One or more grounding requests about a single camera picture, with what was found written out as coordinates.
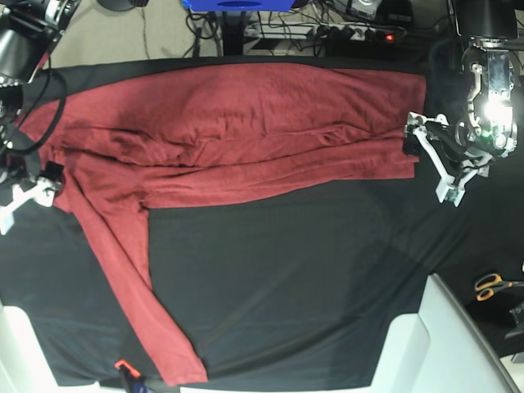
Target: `scissors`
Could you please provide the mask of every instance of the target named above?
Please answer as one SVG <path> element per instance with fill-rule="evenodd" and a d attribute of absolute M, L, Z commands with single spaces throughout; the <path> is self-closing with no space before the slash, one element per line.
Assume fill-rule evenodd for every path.
<path fill-rule="evenodd" d="M 500 274 L 487 274 L 475 283 L 475 292 L 477 300 L 488 300 L 500 291 L 508 288 L 524 287 L 524 281 L 504 281 Z"/>

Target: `white plastic part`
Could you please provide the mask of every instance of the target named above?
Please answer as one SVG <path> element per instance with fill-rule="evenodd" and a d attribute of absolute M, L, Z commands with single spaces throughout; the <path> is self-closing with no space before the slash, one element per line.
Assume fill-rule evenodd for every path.
<path fill-rule="evenodd" d="M 390 325 L 372 393 L 518 393 L 453 294 L 431 275 L 418 314 Z"/>
<path fill-rule="evenodd" d="M 445 170 L 444 164 L 442 164 L 442 160 L 440 159 L 438 153 L 436 152 L 435 148 L 427 140 L 427 131 L 425 128 L 423 127 L 416 128 L 413 131 L 413 135 L 417 137 L 422 148 L 430 156 L 431 161 L 433 161 L 433 165 L 435 166 L 437 172 L 440 175 L 440 182 L 438 186 L 436 186 L 436 197 L 438 198 L 439 202 L 440 203 L 444 202 L 449 197 L 449 195 L 454 193 L 455 194 L 454 205 L 455 207 L 459 206 L 460 201 L 462 200 L 464 193 L 466 192 L 466 190 L 464 189 L 464 185 L 467 182 L 464 183 L 461 188 L 456 188 L 454 186 L 455 177 L 448 174 L 448 171 Z"/>
<path fill-rule="evenodd" d="M 27 314 L 0 303 L 0 392 L 124 393 L 123 389 L 89 386 L 59 387 Z"/>
<path fill-rule="evenodd" d="M 34 199 L 39 205 L 51 207 L 55 198 L 52 190 L 53 182 L 47 178 L 38 178 L 38 182 L 28 191 L 22 190 L 20 185 L 13 186 L 13 201 L 7 206 L 0 206 L 0 235 L 5 236 L 15 224 L 13 213 L 27 201 Z"/>

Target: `long sleeve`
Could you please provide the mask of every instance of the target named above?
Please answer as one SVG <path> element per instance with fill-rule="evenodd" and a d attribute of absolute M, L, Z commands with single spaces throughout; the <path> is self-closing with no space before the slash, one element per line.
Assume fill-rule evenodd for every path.
<path fill-rule="evenodd" d="M 73 174 L 66 172 L 65 197 L 129 323 L 167 384 L 207 381 L 191 343 L 151 291 L 147 210 L 139 204 L 134 168 L 85 158 L 78 157 Z M 97 165 L 106 176 L 100 176 Z M 107 183 L 111 180 L 119 187 Z"/>

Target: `red shirt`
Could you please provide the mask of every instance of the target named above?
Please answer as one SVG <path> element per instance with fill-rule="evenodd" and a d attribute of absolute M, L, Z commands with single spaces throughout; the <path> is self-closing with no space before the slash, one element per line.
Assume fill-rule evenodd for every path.
<path fill-rule="evenodd" d="M 413 177 L 402 133 L 424 96 L 423 77 L 396 72 L 177 70 L 71 96 L 40 155 L 65 166 L 56 206 L 79 221 L 162 378 L 203 382 L 201 361 L 151 288 L 148 211 L 242 203 L 337 179 Z M 39 138 L 55 109 L 35 111 L 24 131 Z"/>

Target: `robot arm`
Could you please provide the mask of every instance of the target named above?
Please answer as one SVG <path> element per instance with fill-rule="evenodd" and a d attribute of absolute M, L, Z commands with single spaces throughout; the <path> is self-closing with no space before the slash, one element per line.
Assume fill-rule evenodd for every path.
<path fill-rule="evenodd" d="M 509 51 L 504 49 L 505 42 L 517 38 L 517 19 L 509 0 L 456 0 L 454 9 L 457 34 L 469 43 L 463 69 L 472 87 L 463 117 L 450 126 L 444 115 L 428 119 L 410 113 L 404 151 L 413 153 L 415 144 L 429 154 L 440 175 L 439 201 L 458 206 L 466 183 L 476 175 L 487 177 L 490 165 L 517 147 L 511 102 L 515 77 Z M 430 140 L 440 141 L 451 152 L 458 163 L 455 176 L 447 173 Z"/>
<path fill-rule="evenodd" d="M 21 152 L 9 147 L 12 124 L 23 105 L 22 85 L 31 83 L 60 42 L 80 0 L 0 0 L 0 184 L 12 183 L 12 202 L 0 206 L 0 235 L 14 224 L 13 212 L 29 200 L 51 206 L 61 190 L 62 167 L 46 164 L 28 173 Z M 22 189 L 22 183 L 28 184 Z"/>

